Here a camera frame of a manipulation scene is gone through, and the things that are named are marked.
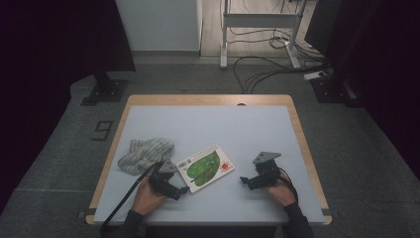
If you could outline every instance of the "white wall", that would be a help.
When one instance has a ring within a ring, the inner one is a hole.
[[[201,0],[116,0],[132,51],[200,50]]]

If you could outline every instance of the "tripod base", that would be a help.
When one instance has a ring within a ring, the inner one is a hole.
[[[98,102],[120,102],[123,97],[124,90],[128,85],[128,80],[110,79],[107,83],[107,89],[103,89],[96,84],[90,92],[90,96],[85,97],[80,105],[96,106]]]
[[[337,89],[331,79],[312,79],[311,84],[320,103],[345,103],[348,107],[363,107],[348,80],[343,82],[340,89]]]

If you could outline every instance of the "power strip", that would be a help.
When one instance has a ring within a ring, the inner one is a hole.
[[[324,71],[317,71],[317,72],[311,72],[311,73],[303,75],[303,79],[308,81],[308,80],[321,78],[321,77],[325,77],[325,76],[327,76],[327,73],[325,73]]]

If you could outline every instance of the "crumpled cloth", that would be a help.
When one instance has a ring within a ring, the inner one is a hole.
[[[169,160],[174,148],[173,142],[167,138],[132,140],[130,153],[118,161],[118,166],[133,176],[140,175],[154,163]]]

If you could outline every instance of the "gray carpet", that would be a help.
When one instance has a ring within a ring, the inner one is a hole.
[[[241,78],[271,66],[241,65]],[[76,82],[50,140],[13,192],[0,218],[0,237],[99,237],[84,222],[127,98],[131,94],[237,94],[232,68],[217,64],[141,64],[121,102],[80,106],[95,84]],[[420,237],[420,182],[363,109],[319,104],[302,74],[279,74],[255,94],[292,96],[333,213],[333,224],[314,226],[316,237]],[[113,121],[105,141],[99,121]]]

